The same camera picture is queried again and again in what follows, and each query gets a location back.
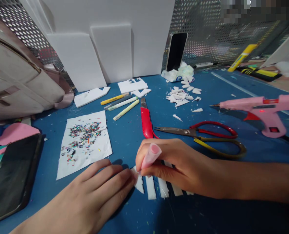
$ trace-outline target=smartphone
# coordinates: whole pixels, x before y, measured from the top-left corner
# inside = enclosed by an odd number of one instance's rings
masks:
[[[35,134],[7,146],[0,161],[0,221],[29,203],[42,142]]]
[[[174,33],[170,36],[170,47],[168,49],[166,70],[178,70],[182,61],[184,47],[186,46],[188,34],[186,32]]]

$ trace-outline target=yellow highlighter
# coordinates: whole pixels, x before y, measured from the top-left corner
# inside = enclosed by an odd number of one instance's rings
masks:
[[[118,96],[113,97],[113,98],[111,98],[111,99],[102,101],[102,102],[100,102],[100,104],[101,104],[101,105],[105,105],[105,104],[108,104],[108,103],[110,103],[110,102],[119,100],[119,99],[121,99],[121,98],[123,98],[123,97],[125,97],[125,96],[127,96],[127,95],[129,95],[129,93],[124,93],[124,94],[122,94],[122,95],[118,95]]]
[[[139,99],[134,101],[132,104],[130,104],[128,107],[126,107],[122,112],[120,112],[117,116],[113,118],[114,121],[117,121],[120,117],[125,115],[128,111],[130,111],[134,106],[136,106],[139,103]]]
[[[257,44],[250,44],[246,47],[243,53],[234,61],[234,63],[229,67],[228,72],[234,72],[235,69],[240,65],[240,63],[257,47]]]

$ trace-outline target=yellow scissors handle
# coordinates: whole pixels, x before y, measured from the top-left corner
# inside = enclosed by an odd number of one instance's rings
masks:
[[[194,141],[196,143],[200,144],[201,146],[204,146],[205,148],[209,149],[210,151],[212,151],[212,152],[214,152],[214,153],[216,153],[222,157],[228,158],[228,159],[240,159],[246,155],[245,146],[237,140],[226,139],[226,138],[206,138],[206,137],[199,136],[198,138],[194,138]],[[238,154],[226,154],[226,153],[223,153],[223,152],[220,152],[220,151],[214,149],[213,147],[204,143],[204,141],[207,141],[207,142],[212,142],[212,141],[214,141],[214,142],[230,142],[230,143],[237,145],[240,149],[240,152]]]

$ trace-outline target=hot glue gun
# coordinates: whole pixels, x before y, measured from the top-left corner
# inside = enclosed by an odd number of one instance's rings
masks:
[[[262,133],[266,137],[278,138],[286,134],[286,128],[277,112],[289,110],[289,95],[280,95],[278,99],[265,99],[264,97],[241,98],[211,106],[228,110],[247,111],[248,115],[244,120],[261,120],[265,125]]]

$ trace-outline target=hand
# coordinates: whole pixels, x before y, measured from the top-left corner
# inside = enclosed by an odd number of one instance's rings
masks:
[[[151,167],[141,170],[141,164],[150,143],[157,144],[162,153],[159,160],[175,165],[170,168],[156,161]],[[145,139],[142,141],[137,156],[136,169],[142,176],[153,175],[171,182],[181,189],[200,195],[222,198],[225,195],[224,180],[227,177],[224,167],[179,139]]]
[[[12,233],[97,233],[133,188],[136,177],[109,159],[97,161]]]

